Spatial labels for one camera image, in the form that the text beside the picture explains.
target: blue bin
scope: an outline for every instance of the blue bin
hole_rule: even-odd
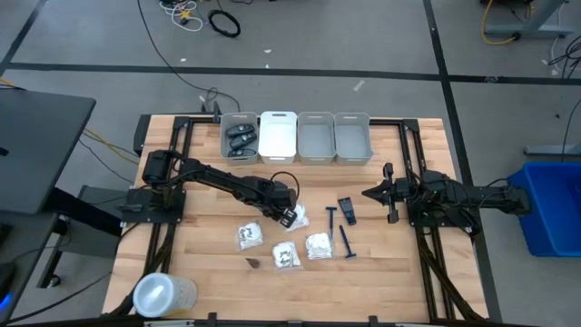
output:
[[[532,212],[519,218],[528,250],[581,257],[581,163],[525,163],[508,181],[531,202]]]

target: gray floor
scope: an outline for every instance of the gray floor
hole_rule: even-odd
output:
[[[280,0],[225,9],[239,18],[243,32],[231,40],[206,26],[188,33],[171,25],[155,1],[142,0],[153,38],[171,64],[198,67],[373,70],[438,72],[421,0]],[[479,38],[483,7],[477,0],[433,0],[448,70],[451,74],[554,77],[547,59],[551,42],[523,40],[507,46]],[[0,2],[0,56],[34,8],[36,0]],[[215,5],[204,3],[205,13]],[[518,13],[522,17],[524,9]],[[564,25],[581,32],[581,4],[563,11]],[[490,22],[516,20],[495,6]],[[559,54],[571,37],[561,41]],[[144,32],[134,1],[49,0],[16,53],[14,63],[162,65]],[[194,112],[199,96],[170,74],[40,72],[8,70],[4,77],[31,90],[90,96],[97,106],[89,128],[112,143],[131,147],[136,119],[146,113]],[[451,141],[439,82],[359,78],[186,75],[201,86],[216,86],[235,96],[242,111],[366,112],[376,116],[441,117]],[[507,176],[528,161],[528,144],[562,142],[566,116],[581,95],[580,86],[453,84],[458,115],[475,183]],[[221,100],[224,112],[234,103]],[[571,140],[581,138],[576,122]],[[99,144],[87,144],[126,178],[136,169]],[[58,186],[77,193],[83,184],[126,189],[83,147],[77,146]],[[532,257],[517,219],[483,211],[484,228],[505,322],[577,326],[581,320],[581,261]],[[66,254],[57,273],[66,277],[53,290],[29,285],[15,316],[40,308],[106,273],[113,261]],[[27,322],[96,316],[106,291],[102,282],[75,301]]]

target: wooden table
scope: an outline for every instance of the wooden table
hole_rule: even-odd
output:
[[[167,149],[172,122],[172,115],[152,116],[137,186],[143,183],[141,174],[147,154]],[[454,178],[442,120],[419,119],[419,125],[428,169]],[[411,140],[410,134],[410,151],[414,154]],[[230,194],[198,183],[186,183],[185,214],[176,231],[170,273],[192,279],[199,295],[193,309],[177,317],[206,319],[209,312],[217,312],[221,320],[366,322],[370,315],[377,315],[380,322],[427,322],[416,235],[408,224],[405,207],[399,207],[401,221],[388,224],[388,208],[360,194],[382,180],[384,163],[393,163],[394,178],[404,176],[398,130],[373,125],[371,142],[375,155],[362,167],[300,163],[230,167],[220,157],[220,126],[196,124],[190,157],[240,176],[270,178],[281,170],[294,173],[300,181],[299,202],[307,208],[310,226],[285,233],[278,223],[234,200]],[[290,177],[279,177],[294,187]],[[346,196],[353,201],[357,224],[348,226],[342,213],[336,213],[335,259],[309,261],[304,245],[306,236],[327,232],[325,207],[338,206],[337,199]],[[253,220],[260,222],[265,244],[239,252],[235,241],[237,226]],[[346,250],[339,224],[346,228],[357,258],[344,259]],[[148,224],[135,228],[119,246],[104,312],[115,308],[141,275],[151,228]],[[487,316],[469,238],[457,228],[440,231],[451,281],[476,312]],[[285,241],[294,241],[297,245],[302,270],[275,272],[271,249],[274,244]],[[258,259],[260,267],[251,268],[245,258]],[[443,317],[439,283],[435,277],[433,281],[438,312]]]

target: small plastic bag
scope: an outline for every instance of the small plastic bag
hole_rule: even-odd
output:
[[[309,218],[307,217],[306,214],[307,209],[305,208],[304,205],[297,204],[294,207],[294,212],[297,214],[297,218],[294,220],[292,225],[285,230],[287,233],[290,233],[301,227],[309,226]]]
[[[331,259],[333,257],[333,244],[327,233],[316,233],[305,241],[309,260]]]
[[[238,245],[241,251],[263,243],[262,229],[258,222],[254,221],[238,227]]]
[[[283,271],[300,267],[299,254],[293,242],[274,245],[272,247],[272,257],[277,270]]]

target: white cable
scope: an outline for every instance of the white cable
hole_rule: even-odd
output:
[[[566,4],[566,2],[564,2],[561,5],[561,7],[559,8],[559,10],[556,12],[556,25],[557,26],[561,26],[561,11],[563,11],[563,7],[565,6],[565,4]],[[553,44],[551,45],[551,51],[550,51],[550,53],[551,53],[550,59],[551,60],[549,61],[549,63],[551,61],[555,60],[555,45],[556,45],[556,40],[558,40],[558,39],[559,39],[559,35],[555,36],[555,39],[553,40]],[[559,63],[555,63],[554,67],[556,68],[556,70],[558,72],[561,72],[562,69],[559,67]]]
[[[177,21],[177,22],[175,21],[176,16],[178,16],[178,17],[182,16],[182,11],[190,11],[191,12],[191,11],[195,10],[198,7],[198,5],[196,4],[195,1],[182,2],[179,4],[175,4],[173,7],[167,7],[167,6],[163,5],[163,3],[161,1],[159,4],[160,4],[160,7],[163,9],[163,11],[167,15],[172,17],[172,23],[174,25],[176,25],[176,26],[180,27],[181,29],[184,29],[188,32],[199,32],[200,30],[202,30],[204,23],[203,23],[203,20],[198,18],[198,17],[191,17],[191,16],[185,17],[185,19],[187,19],[189,21],[195,20],[198,23],[200,23],[200,27],[198,27],[196,29],[185,27],[185,26],[181,25],[179,21]]]

